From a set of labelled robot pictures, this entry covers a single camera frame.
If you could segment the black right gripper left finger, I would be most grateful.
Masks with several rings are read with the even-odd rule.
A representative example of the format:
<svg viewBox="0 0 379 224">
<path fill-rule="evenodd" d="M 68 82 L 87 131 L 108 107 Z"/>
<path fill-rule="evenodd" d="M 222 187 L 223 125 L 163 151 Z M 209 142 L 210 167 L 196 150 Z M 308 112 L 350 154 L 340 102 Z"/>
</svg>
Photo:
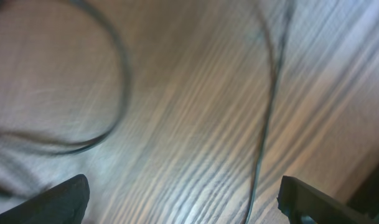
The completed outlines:
<svg viewBox="0 0 379 224">
<path fill-rule="evenodd" d="M 0 224 L 81 224 L 90 199 L 88 179 L 78 174 L 0 214 Z"/>
</svg>

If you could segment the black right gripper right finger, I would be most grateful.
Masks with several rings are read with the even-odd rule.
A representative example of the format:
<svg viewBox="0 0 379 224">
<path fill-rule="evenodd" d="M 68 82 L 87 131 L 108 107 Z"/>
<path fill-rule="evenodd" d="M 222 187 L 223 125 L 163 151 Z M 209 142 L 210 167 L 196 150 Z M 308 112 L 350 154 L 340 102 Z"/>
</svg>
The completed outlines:
<svg viewBox="0 0 379 224">
<path fill-rule="evenodd" d="M 288 217 L 290 223 L 302 223 L 304 217 L 319 224 L 374 223 L 366 216 L 291 176 L 282 177 L 277 200 L 278 209 Z"/>
</svg>

